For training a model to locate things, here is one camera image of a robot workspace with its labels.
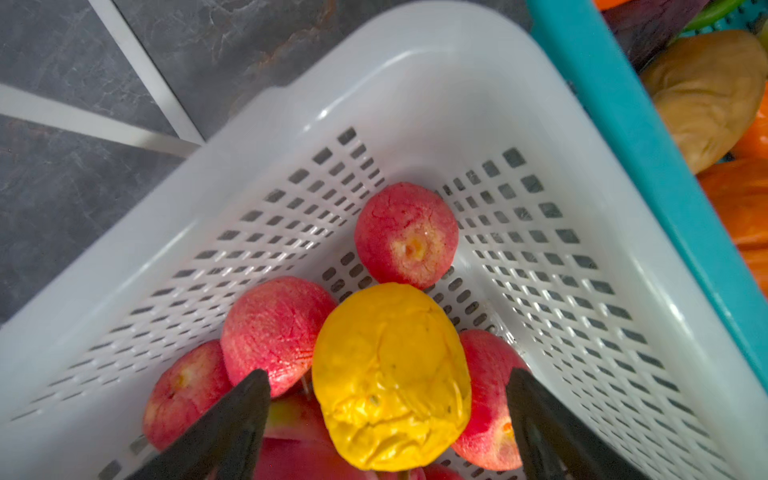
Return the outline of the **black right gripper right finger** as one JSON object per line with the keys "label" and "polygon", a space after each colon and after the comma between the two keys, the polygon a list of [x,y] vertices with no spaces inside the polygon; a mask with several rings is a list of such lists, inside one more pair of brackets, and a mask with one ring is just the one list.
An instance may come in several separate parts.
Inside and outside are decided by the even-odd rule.
{"label": "black right gripper right finger", "polygon": [[506,386],[516,443],[528,479],[643,479],[525,369]]}

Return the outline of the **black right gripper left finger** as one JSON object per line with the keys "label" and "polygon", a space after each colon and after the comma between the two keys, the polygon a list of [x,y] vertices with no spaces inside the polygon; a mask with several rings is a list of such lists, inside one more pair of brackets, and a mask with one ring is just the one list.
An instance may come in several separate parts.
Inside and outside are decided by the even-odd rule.
{"label": "black right gripper left finger", "polygon": [[132,479],[251,479],[264,437],[271,391],[255,370]]}

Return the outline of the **yellow mango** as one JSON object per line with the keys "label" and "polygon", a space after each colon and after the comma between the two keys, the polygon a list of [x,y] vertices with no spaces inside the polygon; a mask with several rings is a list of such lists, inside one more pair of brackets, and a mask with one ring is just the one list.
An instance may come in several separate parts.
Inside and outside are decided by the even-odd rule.
{"label": "yellow mango", "polygon": [[335,449],[360,470],[426,466],[471,416],[458,333],[410,285],[380,284],[344,300],[318,334],[312,381]]}

